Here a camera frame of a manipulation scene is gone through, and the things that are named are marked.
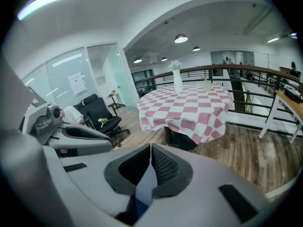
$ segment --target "white table leg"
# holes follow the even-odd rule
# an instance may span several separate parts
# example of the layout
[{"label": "white table leg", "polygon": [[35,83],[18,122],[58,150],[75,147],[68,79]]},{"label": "white table leg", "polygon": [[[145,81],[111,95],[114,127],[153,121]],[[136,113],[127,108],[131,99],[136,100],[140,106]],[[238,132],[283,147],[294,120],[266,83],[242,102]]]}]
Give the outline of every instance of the white table leg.
[{"label": "white table leg", "polygon": [[267,131],[270,122],[274,118],[274,114],[276,112],[276,109],[278,108],[278,105],[279,105],[279,98],[278,98],[278,96],[276,96],[275,100],[274,100],[273,107],[272,107],[272,109],[270,111],[270,114],[269,114],[269,116],[268,116],[268,118],[265,122],[264,128],[262,129],[261,133],[259,134],[259,139],[261,139],[264,136],[265,132]]},{"label": "white table leg", "polygon": [[297,130],[292,135],[292,137],[289,139],[289,143],[293,142],[293,140],[295,139],[295,137],[297,136],[297,134],[299,133],[299,131],[300,131],[301,128],[302,128],[302,123],[299,123]]}]

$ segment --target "white shirt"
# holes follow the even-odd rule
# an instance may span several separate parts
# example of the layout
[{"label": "white shirt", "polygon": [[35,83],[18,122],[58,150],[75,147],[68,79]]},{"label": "white shirt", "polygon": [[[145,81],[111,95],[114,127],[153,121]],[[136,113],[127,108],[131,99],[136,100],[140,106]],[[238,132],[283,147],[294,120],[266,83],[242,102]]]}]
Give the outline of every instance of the white shirt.
[{"label": "white shirt", "polygon": [[63,119],[66,122],[76,123],[83,119],[83,115],[73,106],[67,106],[64,109],[64,113],[65,117]]}]

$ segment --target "wooden floor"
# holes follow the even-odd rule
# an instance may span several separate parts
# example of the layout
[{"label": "wooden floor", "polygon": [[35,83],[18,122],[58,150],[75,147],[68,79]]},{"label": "wooden floor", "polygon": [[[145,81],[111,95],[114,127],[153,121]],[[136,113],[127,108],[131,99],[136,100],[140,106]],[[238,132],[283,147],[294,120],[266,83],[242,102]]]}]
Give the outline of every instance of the wooden floor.
[{"label": "wooden floor", "polygon": [[[121,147],[144,143],[166,145],[164,129],[141,131],[137,110],[122,107],[117,110],[122,118],[120,126],[130,134],[119,138]],[[286,136],[266,133],[260,140],[260,131],[226,126],[225,135],[206,144],[199,144],[192,152],[213,158],[254,183],[263,193],[275,190],[293,179],[303,162],[303,139],[296,138],[292,144]]]}]

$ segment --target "checkered tablecloth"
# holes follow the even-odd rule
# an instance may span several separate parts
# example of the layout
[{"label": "checkered tablecloth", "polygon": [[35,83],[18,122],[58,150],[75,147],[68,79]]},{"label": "checkered tablecloth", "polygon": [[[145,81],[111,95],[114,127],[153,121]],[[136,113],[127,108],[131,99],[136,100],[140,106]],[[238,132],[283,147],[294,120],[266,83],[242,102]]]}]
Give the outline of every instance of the checkered tablecloth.
[{"label": "checkered tablecloth", "polygon": [[196,144],[224,135],[231,94],[215,84],[210,92],[205,92],[203,82],[183,83],[183,88],[177,93],[170,85],[143,96],[137,104],[141,129],[166,126],[187,135]]}]

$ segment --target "white paper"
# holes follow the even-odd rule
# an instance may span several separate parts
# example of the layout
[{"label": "white paper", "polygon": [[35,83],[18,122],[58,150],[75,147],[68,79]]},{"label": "white paper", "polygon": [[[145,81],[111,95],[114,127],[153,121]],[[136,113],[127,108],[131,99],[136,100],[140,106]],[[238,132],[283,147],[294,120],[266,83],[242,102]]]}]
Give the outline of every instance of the white paper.
[{"label": "white paper", "polygon": [[81,72],[68,77],[68,80],[70,81],[72,91],[74,92],[74,95],[77,95],[83,91],[86,91],[86,87],[83,81],[83,78],[81,76]]}]

